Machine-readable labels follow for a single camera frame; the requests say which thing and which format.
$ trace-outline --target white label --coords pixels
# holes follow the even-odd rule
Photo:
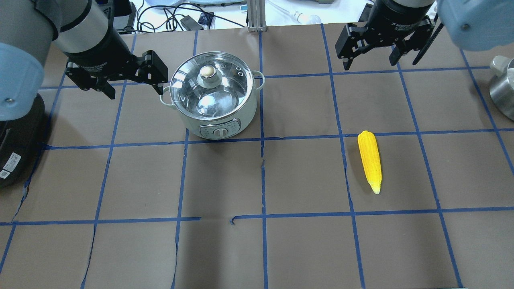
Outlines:
[[[16,166],[18,165],[18,162],[22,159],[22,156],[12,153],[11,157],[7,161],[7,163],[4,166],[4,170],[13,172]]]
[[[0,178],[7,178],[10,174],[10,172],[2,170],[2,172],[0,172]]]

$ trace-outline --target transparent pot lid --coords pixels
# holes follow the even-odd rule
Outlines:
[[[177,109],[201,120],[237,112],[252,91],[253,76],[246,63],[225,52],[206,52],[188,59],[170,82]]]

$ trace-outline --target pot handle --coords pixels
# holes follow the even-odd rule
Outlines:
[[[264,77],[264,74],[262,72],[258,71],[258,70],[252,70],[251,72],[252,72],[252,75],[257,74],[260,77],[262,77],[262,84],[261,84],[261,86],[259,86],[259,87],[257,87],[255,89],[255,91],[258,92],[258,91],[260,91],[264,87],[264,83],[266,83],[266,77]]]
[[[161,95],[159,95],[159,99],[160,99],[160,101],[161,101],[161,103],[162,103],[162,104],[164,104],[164,105],[166,105],[166,106],[171,106],[171,107],[175,108],[175,105],[174,105],[174,104],[172,104],[172,103],[165,103],[165,102],[164,102],[164,100],[162,99],[162,97],[163,97],[164,93],[165,93],[165,92],[168,92],[168,91],[170,91],[170,87],[169,87],[169,86],[166,86],[166,87],[162,90],[162,94],[161,94]]]

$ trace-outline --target black connector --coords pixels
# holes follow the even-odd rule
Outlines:
[[[189,15],[180,19],[180,23],[182,23],[182,26],[187,31],[204,29],[200,24],[198,24],[198,22],[196,22],[194,19],[192,19]]]

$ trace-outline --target toy corn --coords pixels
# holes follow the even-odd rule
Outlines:
[[[382,183],[382,167],[378,155],[377,139],[373,133],[363,131],[357,137],[359,143],[360,158],[364,167],[364,174],[375,194],[380,193]]]

